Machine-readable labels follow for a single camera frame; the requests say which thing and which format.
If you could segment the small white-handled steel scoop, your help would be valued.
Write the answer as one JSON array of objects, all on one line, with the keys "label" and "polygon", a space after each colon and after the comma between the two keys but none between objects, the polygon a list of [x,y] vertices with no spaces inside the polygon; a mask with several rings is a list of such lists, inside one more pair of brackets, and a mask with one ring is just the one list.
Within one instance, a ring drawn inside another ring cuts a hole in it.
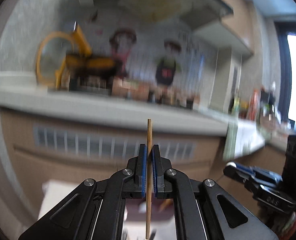
[{"label": "small white-handled steel scoop", "polygon": [[235,162],[230,161],[226,164],[226,168],[237,168],[237,166]]}]

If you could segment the yellow-handled black wok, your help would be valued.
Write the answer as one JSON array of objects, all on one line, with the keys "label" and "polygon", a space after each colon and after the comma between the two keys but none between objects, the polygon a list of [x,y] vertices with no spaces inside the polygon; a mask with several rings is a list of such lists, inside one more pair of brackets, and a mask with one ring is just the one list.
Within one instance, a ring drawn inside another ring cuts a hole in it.
[{"label": "yellow-handled black wok", "polygon": [[77,22],[74,23],[73,32],[68,37],[72,39],[72,44],[77,46],[79,52],[67,52],[64,56],[60,68],[55,72],[57,90],[62,89],[62,77],[66,69],[77,77],[97,76],[106,83],[117,75],[122,67],[122,61],[93,54]]}]

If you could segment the wooden chopstick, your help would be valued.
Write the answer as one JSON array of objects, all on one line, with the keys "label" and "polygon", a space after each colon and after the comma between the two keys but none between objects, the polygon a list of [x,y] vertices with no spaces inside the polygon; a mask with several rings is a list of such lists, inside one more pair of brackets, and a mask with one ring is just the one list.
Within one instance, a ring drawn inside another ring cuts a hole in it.
[{"label": "wooden chopstick", "polygon": [[152,120],[147,120],[147,185],[146,185],[146,235],[145,239],[150,237],[151,228],[151,207],[152,207],[152,189],[153,189],[153,179],[152,179]]}]

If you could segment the grey ventilation grille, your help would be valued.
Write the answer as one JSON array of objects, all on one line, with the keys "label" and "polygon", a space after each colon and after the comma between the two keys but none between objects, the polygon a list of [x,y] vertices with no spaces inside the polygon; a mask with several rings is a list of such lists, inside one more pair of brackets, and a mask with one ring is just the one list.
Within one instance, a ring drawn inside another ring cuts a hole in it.
[{"label": "grey ventilation grille", "polygon": [[[61,154],[98,159],[127,160],[139,153],[141,138],[127,138],[83,133],[56,129],[53,127],[33,127],[35,146]],[[160,155],[171,161],[189,160],[194,156],[196,144],[191,141],[157,140]]]}]

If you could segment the cartoon couple wall sticker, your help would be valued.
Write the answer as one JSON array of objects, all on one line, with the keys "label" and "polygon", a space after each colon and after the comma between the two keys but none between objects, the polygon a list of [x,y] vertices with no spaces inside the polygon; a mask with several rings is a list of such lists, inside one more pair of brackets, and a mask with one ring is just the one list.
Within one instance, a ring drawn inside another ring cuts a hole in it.
[{"label": "cartoon couple wall sticker", "polygon": [[146,25],[110,27],[105,33],[110,55],[123,62],[122,76],[180,90],[201,84],[205,53],[212,47],[186,29]]}]

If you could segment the green checked tea towel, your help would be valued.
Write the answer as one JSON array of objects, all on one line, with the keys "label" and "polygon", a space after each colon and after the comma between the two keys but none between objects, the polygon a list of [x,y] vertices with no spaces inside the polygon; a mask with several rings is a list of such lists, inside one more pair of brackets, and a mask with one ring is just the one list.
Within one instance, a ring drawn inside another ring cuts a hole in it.
[{"label": "green checked tea towel", "polygon": [[222,159],[232,161],[253,154],[265,146],[265,138],[255,122],[233,119],[228,123]]}]

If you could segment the yellow-rimmed glass lid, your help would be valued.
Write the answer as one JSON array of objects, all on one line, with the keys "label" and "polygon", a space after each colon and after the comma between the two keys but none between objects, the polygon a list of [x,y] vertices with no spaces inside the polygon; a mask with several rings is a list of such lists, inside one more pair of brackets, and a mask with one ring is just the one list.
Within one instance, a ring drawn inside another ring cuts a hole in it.
[{"label": "yellow-rimmed glass lid", "polygon": [[75,50],[70,34],[54,31],[47,35],[36,53],[35,73],[37,83],[50,88],[56,87],[56,72],[64,67],[66,52]]}]

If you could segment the red-filled plastic bottle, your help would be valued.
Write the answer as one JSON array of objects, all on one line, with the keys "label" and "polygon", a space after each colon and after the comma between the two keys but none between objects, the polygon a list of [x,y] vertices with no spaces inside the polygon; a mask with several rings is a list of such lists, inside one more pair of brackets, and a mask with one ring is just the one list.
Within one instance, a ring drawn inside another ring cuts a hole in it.
[{"label": "red-filled plastic bottle", "polygon": [[254,89],[250,97],[249,107],[247,111],[248,120],[256,121],[258,108],[259,108],[259,91],[257,89]]}]

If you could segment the white tablecloth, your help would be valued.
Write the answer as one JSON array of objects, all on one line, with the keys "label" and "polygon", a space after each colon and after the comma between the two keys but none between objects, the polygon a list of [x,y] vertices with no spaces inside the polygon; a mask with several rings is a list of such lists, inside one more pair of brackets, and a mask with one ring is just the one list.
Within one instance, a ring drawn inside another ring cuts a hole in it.
[{"label": "white tablecloth", "polygon": [[[39,211],[41,218],[63,200],[78,185],[60,180],[49,180],[42,185],[44,198]],[[146,202],[127,199],[124,211],[123,239],[145,239]],[[172,199],[152,199],[149,239],[176,239],[175,215]]]}]

